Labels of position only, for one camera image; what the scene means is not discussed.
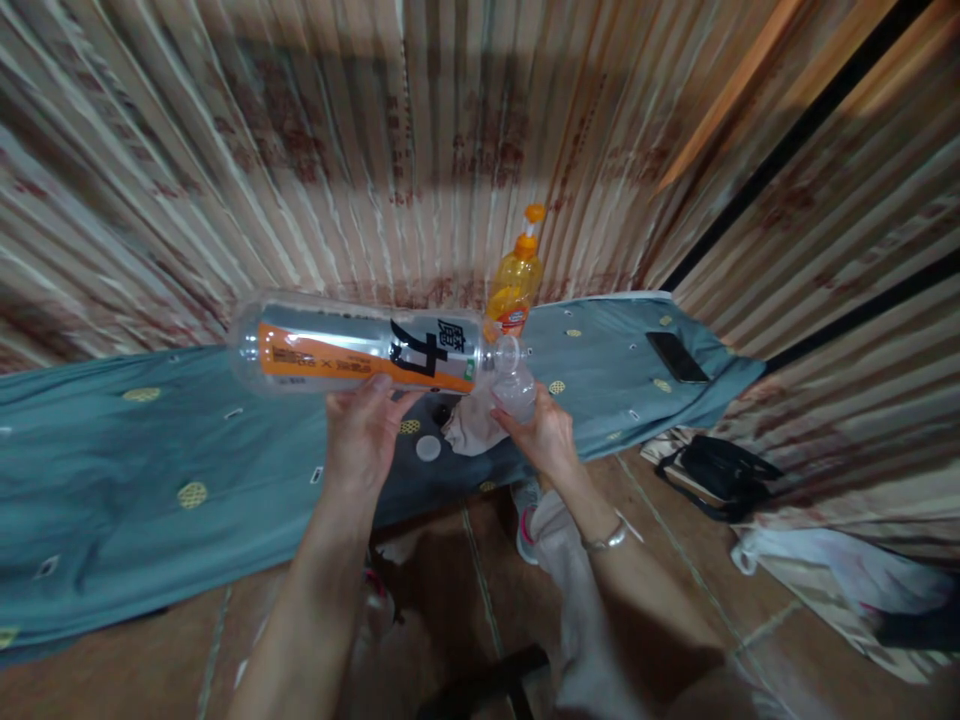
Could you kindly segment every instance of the chair leg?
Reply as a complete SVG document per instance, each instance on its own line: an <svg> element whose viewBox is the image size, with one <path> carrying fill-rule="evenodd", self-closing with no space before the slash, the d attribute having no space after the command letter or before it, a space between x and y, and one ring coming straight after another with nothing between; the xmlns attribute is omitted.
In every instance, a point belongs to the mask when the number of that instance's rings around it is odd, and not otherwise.
<svg viewBox="0 0 960 720"><path fill-rule="evenodd" d="M478 677L451 683L420 707L417 720L466 720L487 701L502 695L510 698L517 720L533 720L522 681L549 664L543 648L531 645L508 655Z"/></svg>

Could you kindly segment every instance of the small plastic bottle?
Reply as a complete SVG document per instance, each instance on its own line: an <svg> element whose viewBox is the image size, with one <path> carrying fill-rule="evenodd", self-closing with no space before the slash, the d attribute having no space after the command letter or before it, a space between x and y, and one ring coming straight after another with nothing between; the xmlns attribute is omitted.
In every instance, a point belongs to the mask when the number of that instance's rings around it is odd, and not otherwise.
<svg viewBox="0 0 960 720"><path fill-rule="evenodd" d="M230 360L240 380L262 395L350 390L381 372L398 389L457 395L504 378L522 382L511 378L523 347L506 336L488 341L484 325L469 310L388 310L262 291L237 309ZM514 385L503 388L505 404L522 397Z"/></svg>
<svg viewBox="0 0 960 720"><path fill-rule="evenodd" d="M517 422L528 423L536 411L537 385L523 361L523 343L504 335L497 342L497 351L497 375L490 394L497 407Z"/></svg>

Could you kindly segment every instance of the black bag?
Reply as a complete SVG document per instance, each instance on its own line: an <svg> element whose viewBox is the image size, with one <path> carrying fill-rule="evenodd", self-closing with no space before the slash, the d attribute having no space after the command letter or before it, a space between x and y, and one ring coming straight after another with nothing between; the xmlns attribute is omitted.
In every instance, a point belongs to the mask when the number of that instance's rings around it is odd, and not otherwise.
<svg viewBox="0 0 960 720"><path fill-rule="evenodd" d="M683 454L683 469L695 483L723 501L714 507L696 493L667 477L667 468ZM700 508L707 517L738 523L760 502L770 498L765 482L783 477L770 463L732 442L697 435L657 465L657 477Z"/></svg>

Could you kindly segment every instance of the black stripe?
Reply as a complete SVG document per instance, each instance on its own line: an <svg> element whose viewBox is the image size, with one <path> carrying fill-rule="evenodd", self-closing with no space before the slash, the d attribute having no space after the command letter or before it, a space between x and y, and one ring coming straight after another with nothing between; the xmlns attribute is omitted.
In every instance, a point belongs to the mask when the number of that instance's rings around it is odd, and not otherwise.
<svg viewBox="0 0 960 720"><path fill-rule="evenodd" d="M867 36L847 63L840 68L833 80L823 89L810 107L804 110L793 127L777 143L766 159L754 171L733 200L720 212L716 220L694 244L687 256L670 273L660 287L673 292L690 271L697 266L723 234L743 215L744 211L759 197L764 188L786 167L804 143L823 125L830 114L843 102L857 84L876 65L893 44L906 32L911 23L927 9L931 0L899 0L883 20Z"/></svg>
<svg viewBox="0 0 960 720"><path fill-rule="evenodd" d="M836 340L851 330L866 322L892 310L900 303L906 302L924 290L929 290L937 283L960 273L960 250L954 250L942 260L937 260L918 270L905 280L901 280L889 290L884 290L863 305L854 308L846 315L837 318L829 325L808 335L803 340L791 345L783 352L767 360L767 369L762 377L775 373L792 362L796 362L804 355L818 350L829 342Z"/></svg>

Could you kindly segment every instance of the black phone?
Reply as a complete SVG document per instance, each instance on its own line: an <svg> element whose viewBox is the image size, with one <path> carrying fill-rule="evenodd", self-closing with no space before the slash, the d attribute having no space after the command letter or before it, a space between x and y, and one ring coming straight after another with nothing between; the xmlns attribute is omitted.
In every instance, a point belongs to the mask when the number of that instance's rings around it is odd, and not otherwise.
<svg viewBox="0 0 960 720"><path fill-rule="evenodd" d="M657 351L670 373L680 382L708 383L710 378L697 365L687 349L673 333L647 333L647 340Z"/></svg>

